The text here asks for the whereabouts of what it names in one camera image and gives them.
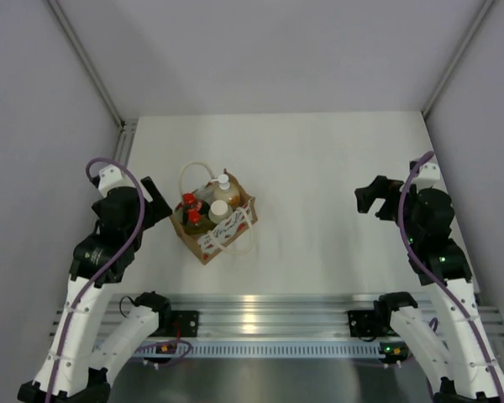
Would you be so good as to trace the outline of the white-lid frosted jar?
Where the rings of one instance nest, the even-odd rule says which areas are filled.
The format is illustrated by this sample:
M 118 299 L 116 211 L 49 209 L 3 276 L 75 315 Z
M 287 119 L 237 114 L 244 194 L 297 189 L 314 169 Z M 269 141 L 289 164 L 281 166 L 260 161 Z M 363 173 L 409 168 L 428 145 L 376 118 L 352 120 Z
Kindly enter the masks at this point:
M 231 217 L 232 213 L 233 209 L 227 202 L 224 200 L 215 200 L 210 206 L 208 218 L 215 225 L 218 225 L 222 221 Z

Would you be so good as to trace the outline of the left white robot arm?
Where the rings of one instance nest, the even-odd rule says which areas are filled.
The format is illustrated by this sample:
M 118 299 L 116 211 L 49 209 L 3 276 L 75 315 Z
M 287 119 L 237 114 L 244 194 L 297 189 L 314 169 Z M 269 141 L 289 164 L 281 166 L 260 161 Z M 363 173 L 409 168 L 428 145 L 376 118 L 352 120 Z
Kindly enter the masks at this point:
M 105 342 L 96 345 L 108 303 L 134 261 L 144 230 L 171 215 L 152 179 L 146 176 L 141 184 L 149 201 L 134 187 L 115 186 L 93 204 L 96 227 L 74 250 L 54 340 L 37 375 L 20 386 L 19 401 L 106 402 L 114 380 L 140 344 L 171 330 L 169 299 L 144 292 Z

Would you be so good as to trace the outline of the jute watermelon canvas bag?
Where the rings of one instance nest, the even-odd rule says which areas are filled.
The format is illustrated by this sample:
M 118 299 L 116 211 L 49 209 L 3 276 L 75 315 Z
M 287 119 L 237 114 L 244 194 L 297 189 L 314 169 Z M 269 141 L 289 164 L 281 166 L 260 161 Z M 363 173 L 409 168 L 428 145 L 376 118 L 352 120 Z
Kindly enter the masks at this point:
M 184 176 L 193 166 L 201 166 L 209 181 L 194 191 L 185 191 Z M 255 198 L 227 170 L 216 175 L 208 164 L 192 161 L 181 168 L 178 191 L 180 202 L 171 223 L 177 237 L 201 264 L 220 254 L 240 256 L 252 250 L 253 225 L 258 220 Z

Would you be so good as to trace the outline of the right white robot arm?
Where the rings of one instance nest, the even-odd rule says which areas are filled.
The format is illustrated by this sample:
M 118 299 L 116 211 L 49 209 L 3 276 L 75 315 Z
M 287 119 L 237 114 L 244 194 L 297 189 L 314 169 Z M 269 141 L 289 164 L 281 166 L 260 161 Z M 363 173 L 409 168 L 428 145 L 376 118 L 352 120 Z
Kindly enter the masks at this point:
M 410 186 L 378 175 L 355 190 L 357 210 L 367 213 L 383 200 L 376 216 L 406 235 L 410 265 L 435 310 L 423 318 L 411 294 L 384 294 L 374 303 L 375 326 L 396 333 L 427 377 L 434 402 L 504 402 L 504 372 L 492 352 L 475 300 L 464 252 L 451 238 L 450 196 L 432 187 Z

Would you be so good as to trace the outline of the pump soap bottle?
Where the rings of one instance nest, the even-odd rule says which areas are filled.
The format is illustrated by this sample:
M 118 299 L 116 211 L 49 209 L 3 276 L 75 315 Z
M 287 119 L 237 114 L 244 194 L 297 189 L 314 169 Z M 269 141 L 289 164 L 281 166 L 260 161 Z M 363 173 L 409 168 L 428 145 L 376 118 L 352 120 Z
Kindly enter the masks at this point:
M 213 196 L 217 201 L 226 202 L 230 207 L 236 208 L 241 205 L 239 188 L 230 180 L 227 173 L 211 179 L 214 185 Z

